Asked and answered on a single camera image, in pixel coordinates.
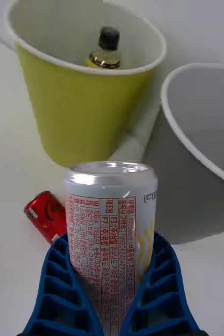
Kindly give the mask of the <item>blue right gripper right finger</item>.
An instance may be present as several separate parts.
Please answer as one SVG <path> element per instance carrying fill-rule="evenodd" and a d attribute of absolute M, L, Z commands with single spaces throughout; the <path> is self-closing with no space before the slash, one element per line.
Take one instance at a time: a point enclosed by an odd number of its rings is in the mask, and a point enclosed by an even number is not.
<path fill-rule="evenodd" d="M 176 254 L 165 238 L 156 233 L 151 263 L 120 335 L 186 335 L 198 331 L 186 301 Z"/>

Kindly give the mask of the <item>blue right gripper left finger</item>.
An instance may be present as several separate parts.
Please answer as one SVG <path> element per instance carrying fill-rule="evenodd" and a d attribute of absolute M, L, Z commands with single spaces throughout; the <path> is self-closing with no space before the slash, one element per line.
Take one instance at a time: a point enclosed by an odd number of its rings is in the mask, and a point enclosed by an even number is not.
<path fill-rule="evenodd" d="M 25 335 L 103 335 L 99 319 L 77 279 L 66 235 L 49 248 Z"/>

